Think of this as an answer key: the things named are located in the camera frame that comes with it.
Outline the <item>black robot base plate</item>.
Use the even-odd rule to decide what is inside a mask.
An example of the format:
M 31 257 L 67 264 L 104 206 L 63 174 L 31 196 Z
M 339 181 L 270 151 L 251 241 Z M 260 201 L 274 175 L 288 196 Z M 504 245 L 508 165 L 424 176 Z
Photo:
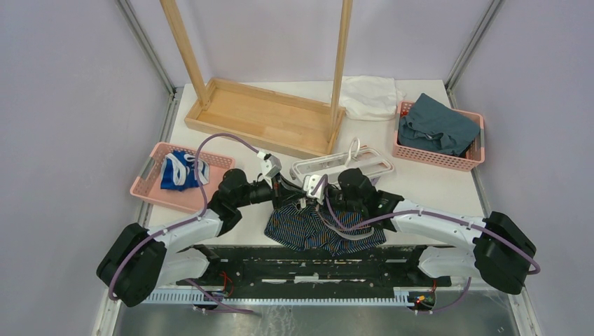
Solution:
M 332 256 L 325 250 L 280 246 L 210 246 L 213 258 L 194 279 L 204 289 L 224 288 L 232 299 L 392 298 L 395 288 L 447 288 L 413 263 L 420 247 L 380 246 Z

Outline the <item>white plastic clip hanger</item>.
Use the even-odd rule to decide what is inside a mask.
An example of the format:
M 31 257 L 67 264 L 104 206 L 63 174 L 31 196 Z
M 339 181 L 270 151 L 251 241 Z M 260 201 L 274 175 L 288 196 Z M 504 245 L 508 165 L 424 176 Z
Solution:
M 340 173 L 346 169 L 360 169 L 374 185 L 381 176 L 391 174 L 395 166 L 385 155 L 374 148 L 361 145 L 360 139 L 355 137 L 346 152 L 295 161 L 289 174 L 293 180 L 299 182 L 304 182 L 309 175 L 326 174 L 329 183 L 335 184 Z

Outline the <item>navy striped boxer underwear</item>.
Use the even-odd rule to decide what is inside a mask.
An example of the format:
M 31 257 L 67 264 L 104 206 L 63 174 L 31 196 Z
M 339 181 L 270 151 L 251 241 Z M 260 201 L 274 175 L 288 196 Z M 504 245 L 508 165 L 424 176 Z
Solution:
M 352 230 L 363 221 L 360 214 L 340 210 L 334 214 L 319 205 L 288 204 L 273 210 L 264 235 L 294 251 L 324 250 L 332 256 L 365 251 L 387 241 L 381 229 Z

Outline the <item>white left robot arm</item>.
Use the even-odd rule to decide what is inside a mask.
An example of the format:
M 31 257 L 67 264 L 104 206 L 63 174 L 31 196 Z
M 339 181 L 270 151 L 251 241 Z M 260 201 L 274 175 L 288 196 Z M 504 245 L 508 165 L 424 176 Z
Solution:
M 199 212 L 153 230 L 138 223 L 125 226 L 100 262 L 97 276 L 107 285 L 109 298 L 127 307 L 145 301 L 162 285 L 186 279 L 213 284 L 221 268 L 195 248 L 196 243 L 231 231 L 242 219 L 242 207 L 263 202 L 281 207 L 310 191 L 281 174 L 250 183 L 241 169 L 231 169 Z

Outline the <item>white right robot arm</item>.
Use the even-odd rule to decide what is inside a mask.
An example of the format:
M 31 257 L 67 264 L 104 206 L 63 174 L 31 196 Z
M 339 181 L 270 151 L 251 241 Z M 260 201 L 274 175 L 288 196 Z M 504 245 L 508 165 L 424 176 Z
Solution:
M 526 278 L 541 271 L 534 259 L 536 246 L 505 213 L 493 211 L 482 218 L 422 206 L 378 190 L 360 169 L 341 172 L 338 184 L 333 187 L 326 176 L 314 175 L 303 189 L 330 212 L 345 207 L 365 216 L 355 230 L 371 226 L 442 243 L 423 248 L 418 259 L 404 267 L 406 280 L 414 286 L 431 278 L 479 277 L 499 291 L 517 295 Z

